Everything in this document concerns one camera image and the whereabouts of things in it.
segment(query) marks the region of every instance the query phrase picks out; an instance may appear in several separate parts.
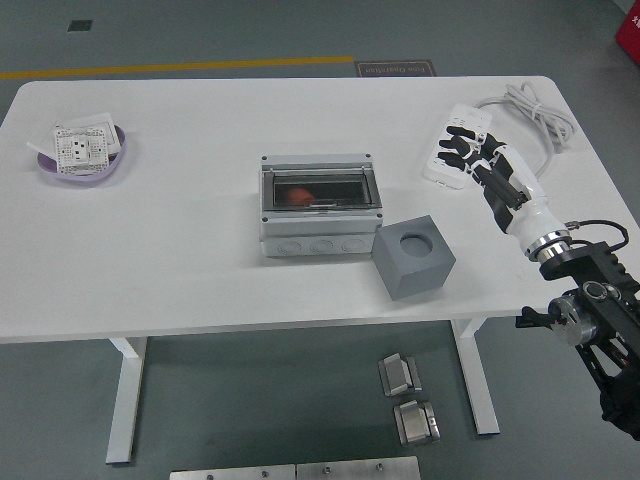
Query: gray cube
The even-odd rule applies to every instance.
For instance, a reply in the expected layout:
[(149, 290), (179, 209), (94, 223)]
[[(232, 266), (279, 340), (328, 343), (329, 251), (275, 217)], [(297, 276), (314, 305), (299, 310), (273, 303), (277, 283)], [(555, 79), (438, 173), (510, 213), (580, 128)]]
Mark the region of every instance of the gray cube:
[(393, 300), (440, 288), (456, 263), (428, 215), (378, 228), (371, 256)]

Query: orange object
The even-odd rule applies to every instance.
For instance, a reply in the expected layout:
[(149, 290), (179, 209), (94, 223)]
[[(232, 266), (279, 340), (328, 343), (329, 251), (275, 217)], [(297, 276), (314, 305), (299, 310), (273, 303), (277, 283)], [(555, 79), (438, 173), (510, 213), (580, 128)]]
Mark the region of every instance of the orange object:
[(306, 188), (293, 187), (287, 191), (287, 204), (289, 205), (309, 205), (315, 202), (316, 197)]

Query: table leg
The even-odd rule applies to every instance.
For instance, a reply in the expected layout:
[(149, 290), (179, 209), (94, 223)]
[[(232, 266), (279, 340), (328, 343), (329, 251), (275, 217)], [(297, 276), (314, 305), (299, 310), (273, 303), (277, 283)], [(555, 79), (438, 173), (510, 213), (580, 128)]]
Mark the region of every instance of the table leg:
[(147, 337), (109, 340), (122, 353), (122, 368), (106, 463), (126, 463), (131, 459)]
[(451, 320), (451, 328), (458, 347), (458, 356), (462, 365), (464, 381), (467, 384), (473, 418), (478, 433), (481, 435), (500, 433), (474, 336), (485, 320), (486, 318)]

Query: red object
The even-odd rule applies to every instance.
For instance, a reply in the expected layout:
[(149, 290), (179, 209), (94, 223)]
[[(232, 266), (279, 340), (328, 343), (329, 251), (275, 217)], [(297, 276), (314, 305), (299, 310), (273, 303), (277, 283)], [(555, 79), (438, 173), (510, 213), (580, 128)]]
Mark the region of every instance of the red object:
[(633, 4), (629, 15), (624, 19), (620, 30), (616, 34), (616, 42), (640, 63), (640, 0)]

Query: white table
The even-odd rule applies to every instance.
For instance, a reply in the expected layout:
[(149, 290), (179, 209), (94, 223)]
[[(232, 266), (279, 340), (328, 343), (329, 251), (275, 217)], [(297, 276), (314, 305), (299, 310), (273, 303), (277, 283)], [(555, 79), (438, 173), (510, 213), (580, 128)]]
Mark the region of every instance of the white table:
[[(474, 333), (487, 317), (544, 310), (570, 280), (545, 282), (495, 225), (480, 188), (420, 176), (454, 103), (543, 77), (35, 82), (0, 128), (0, 342), (109, 338), (123, 353), (107, 462), (129, 460), (146, 337), (450, 320), (479, 433), (498, 424)], [(492, 132), (535, 163), (537, 133), (504, 107)], [(108, 111), (127, 135), (102, 183), (45, 177), (26, 142), (55, 119)], [(270, 154), (370, 153), (386, 225), (431, 215), (457, 262), (443, 288), (393, 302), (370, 257), (269, 259), (258, 243), (258, 171)], [(541, 178), (562, 220), (640, 231), (582, 131)], [(592, 228), (591, 240), (617, 241)]]

